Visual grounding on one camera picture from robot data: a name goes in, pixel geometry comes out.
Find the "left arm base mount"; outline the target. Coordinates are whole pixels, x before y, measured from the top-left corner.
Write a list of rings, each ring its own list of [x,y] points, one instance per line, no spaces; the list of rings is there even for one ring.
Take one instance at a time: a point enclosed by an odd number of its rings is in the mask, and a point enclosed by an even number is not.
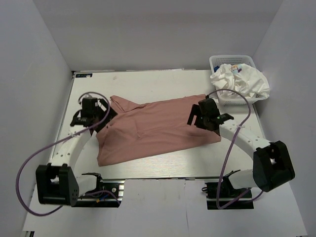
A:
[[[100,189],[81,196],[74,207],[118,208],[123,198],[124,180],[102,180]]]

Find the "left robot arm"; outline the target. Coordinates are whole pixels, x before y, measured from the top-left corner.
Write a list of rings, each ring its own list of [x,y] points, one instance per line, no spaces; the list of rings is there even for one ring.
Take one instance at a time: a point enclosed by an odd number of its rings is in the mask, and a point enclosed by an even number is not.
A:
[[[83,173],[76,176],[73,168],[93,133],[101,131],[116,116],[108,99],[82,98],[81,109],[70,123],[69,137],[46,165],[36,169],[38,199],[41,204],[76,206],[79,198],[99,197],[104,184],[101,174]]]

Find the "white printed t shirt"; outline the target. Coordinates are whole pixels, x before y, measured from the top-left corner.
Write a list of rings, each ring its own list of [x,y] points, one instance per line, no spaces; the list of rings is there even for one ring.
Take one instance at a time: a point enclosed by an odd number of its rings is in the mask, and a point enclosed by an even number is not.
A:
[[[225,99],[239,99],[237,92],[246,99],[270,96],[270,86],[262,72],[247,64],[222,64],[210,76],[216,89],[222,89],[220,96]]]

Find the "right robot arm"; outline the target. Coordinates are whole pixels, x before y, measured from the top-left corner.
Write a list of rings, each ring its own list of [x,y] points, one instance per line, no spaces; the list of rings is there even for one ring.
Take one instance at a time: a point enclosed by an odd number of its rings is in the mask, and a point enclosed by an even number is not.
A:
[[[238,124],[233,116],[220,114],[215,101],[206,98],[191,108],[188,125],[215,132],[230,140],[253,161],[252,169],[234,171],[222,178],[223,192],[236,196],[243,188],[260,188],[269,192],[295,178],[287,146],[256,136]]]

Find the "pink t shirt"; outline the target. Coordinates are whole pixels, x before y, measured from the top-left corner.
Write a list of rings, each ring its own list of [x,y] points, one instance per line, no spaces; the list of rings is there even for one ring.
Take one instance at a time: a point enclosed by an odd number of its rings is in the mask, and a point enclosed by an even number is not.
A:
[[[190,149],[221,141],[215,132],[188,125],[192,105],[204,94],[136,104],[111,96],[117,115],[97,132],[99,166]]]

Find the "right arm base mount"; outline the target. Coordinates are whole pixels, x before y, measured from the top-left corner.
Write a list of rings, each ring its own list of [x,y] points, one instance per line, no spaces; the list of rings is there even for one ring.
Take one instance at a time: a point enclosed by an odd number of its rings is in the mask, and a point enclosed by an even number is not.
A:
[[[206,204],[208,210],[218,210],[216,205],[216,192],[217,192],[217,182],[208,182],[205,183],[204,187],[201,191],[206,195]],[[227,204],[229,201],[237,198],[247,189],[232,189],[228,188],[225,184],[221,185],[221,190],[219,194],[219,204],[223,206]],[[254,209],[253,201],[252,201],[252,193],[248,191],[242,198],[232,203],[228,207],[227,210],[247,210]]]

